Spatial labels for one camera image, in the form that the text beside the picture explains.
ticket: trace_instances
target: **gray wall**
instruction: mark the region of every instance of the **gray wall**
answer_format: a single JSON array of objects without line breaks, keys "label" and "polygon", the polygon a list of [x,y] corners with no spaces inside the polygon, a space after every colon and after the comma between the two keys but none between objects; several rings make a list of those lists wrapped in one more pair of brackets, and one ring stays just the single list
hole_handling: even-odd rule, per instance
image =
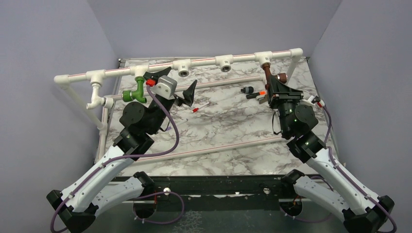
[{"label": "gray wall", "polygon": [[400,233],[412,228],[411,9],[410,0],[343,0],[309,60],[340,158],[395,200]]},{"label": "gray wall", "polygon": [[[0,31],[0,232],[49,232],[47,193],[91,167],[98,141],[53,77],[117,58],[86,0],[1,1]],[[90,98],[87,83],[75,89]]]},{"label": "gray wall", "polygon": [[309,56],[341,0],[88,0],[121,58],[303,48]]}]

